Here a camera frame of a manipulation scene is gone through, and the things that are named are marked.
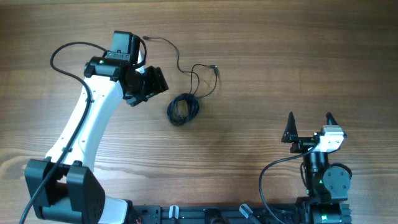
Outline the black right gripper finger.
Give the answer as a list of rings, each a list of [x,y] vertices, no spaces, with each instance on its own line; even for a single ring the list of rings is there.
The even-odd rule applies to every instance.
[[[333,117],[331,112],[327,112],[326,114],[326,124],[327,125],[338,125],[335,118]]]
[[[298,139],[298,132],[293,112],[289,113],[287,125],[282,135],[281,142],[293,143]]]

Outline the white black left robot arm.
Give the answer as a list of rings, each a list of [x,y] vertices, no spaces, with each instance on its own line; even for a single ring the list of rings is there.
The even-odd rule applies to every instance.
[[[24,171],[27,211],[65,223],[141,223],[130,200],[109,197],[93,173],[98,146],[118,105],[146,102],[168,89],[162,71],[146,65],[146,38],[116,31],[110,49],[91,58],[65,129],[41,160]]]

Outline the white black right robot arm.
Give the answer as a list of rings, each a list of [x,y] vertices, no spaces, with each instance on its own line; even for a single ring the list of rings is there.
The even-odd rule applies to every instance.
[[[331,113],[326,114],[326,125],[312,137],[300,137],[293,113],[289,113],[281,141],[291,143],[291,153],[303,157],[302,167],[306,197],[296,200],[298,223],[352,222],[348,199],[353,173],[342,163],[329,163],[328,155],[340,150],[346,133]]]

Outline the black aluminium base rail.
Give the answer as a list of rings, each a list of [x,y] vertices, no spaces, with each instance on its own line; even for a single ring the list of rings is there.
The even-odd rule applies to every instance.
[[[161,207],[135,206],[130,223],[138,224],[195,224],[195,223],[332,223],[350,224],[348,204],[307,205],[275,204],[270,210],[246,204],[233,207]]]

